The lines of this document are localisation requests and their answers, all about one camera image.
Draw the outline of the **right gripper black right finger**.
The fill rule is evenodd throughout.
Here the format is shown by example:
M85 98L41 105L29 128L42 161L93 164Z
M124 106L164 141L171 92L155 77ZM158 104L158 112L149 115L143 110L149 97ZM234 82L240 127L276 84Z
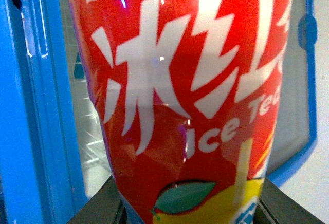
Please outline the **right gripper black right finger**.
M323 222L265 179L254 224L323 224Z

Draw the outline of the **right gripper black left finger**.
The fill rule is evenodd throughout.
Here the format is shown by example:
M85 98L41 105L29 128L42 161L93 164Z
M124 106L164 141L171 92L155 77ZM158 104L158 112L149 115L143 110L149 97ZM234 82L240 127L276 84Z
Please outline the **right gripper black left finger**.
M69 221L69 224L122 224L126 211L113 177L110 177L88 203Z

